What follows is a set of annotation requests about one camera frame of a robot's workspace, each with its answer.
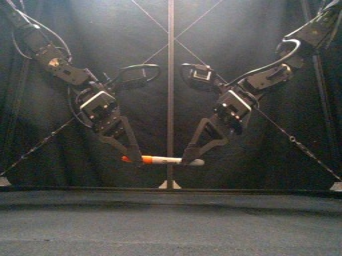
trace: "orange and white object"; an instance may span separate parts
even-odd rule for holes
[[[164,156],[141,156],[144,164],[180,164],[181,158],[174,157],[164,157]],[[130,162],[126,156],[122,156],[121,160],[124,162]],[[201,166],[204,165],[204,161],[201,159],[194,159],[189,164],[189,166]]]

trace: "black backdrop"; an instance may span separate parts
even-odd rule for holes
[[[120,67],[145,61],[160,65],[162,73],[154,82],[141,89],[120,92],[116,97],[142,154],[165,155],[166,1],[22,2],[28,14],[38,15],[36,18],[66,42],[73,65],[89,68],[98,79],[104,79],[101,72],[113,77]],[[317,7],[319,1],[309,1],[312,13]],[[184,62],[199,63],[199,58],[229,81],[275,60],[277,43],[303,23],[296,0],[176,0],[174,70]],[[19,80],[25,62],[14,51],[7,28],[0,18],[2,168],[70,118],[64,82],[50,77],[34,62],[28,63],[26,80]],[[340,36],[323,53],[331,122],[340,142],[339,56]],[[212,113],[216,95],[188,88],[177,72],[173,93],[173,155],[180,157],[200,118]],[[337,169],[340,161],[331,158],[309,60],[285,86],[263,98],[260,106],[316,156]],[[327,189],[333,182],[257,113],[252,113],[243,135],[232,135],[228,145],[211,150],[203,159],[203,167],[174,167],[173,178],[182,188]],[[165,180],[165,173],[165,166],[138,169],[122,163],[117,151],[74,122],[6,177],[14,185],[153,188]]]

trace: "gray floor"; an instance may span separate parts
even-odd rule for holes
[[[342,255],[340,199],[2,192],[0,214],[0,255]]]

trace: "orange cap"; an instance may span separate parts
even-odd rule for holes
[[[144,164],[152,164],[152,156],[141,156],[142,158],[142,163]],[[130,163],[132,161],[129,160],[129,158],[126,156],[121,157],[121,160],[126,163]]]

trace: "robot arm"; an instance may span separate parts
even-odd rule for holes
[[[231,132],[241,133],[243,123],[257,101],[273,88],[289,80],[300,69],[304,59],[331,42],[342,18],[342,0],[333,0],[316,17],[292,33],[284,36],[276,52],[280,59],[255,69],[229,83],[216,75],[209,66],[182,64],[180,76],[184,82],[197,90],[217,92],[219,98],[213,115],[203,118],[190,142],[184,150],[181,163],[186,165],[211,148],[228,142]]]
[[[113,80],[102,84],[88,69],[72,66],[68,56],[53,45],[34,20],[15,9],[9,0],[0,0],[0,12],[28,47],[32,58],[45,71],[66,82],[77,95],[74,102],[78,109],[78,113],[74,113],[77,119],[81,115],[90,123],[100,141],[110,144],[124,156],[129,157],[132,162],[141,164],[141,153],[133,131],[126,117],[120,116],[113,95],[124,87],[136,88],[141,84],[146,84],[158,76],[160,68],[156,65],[126,67]],[[156,75],[148,79],[144,69],[154,69]],[[122,135],[128,138],[128,145],[122,145],[117,140]]]

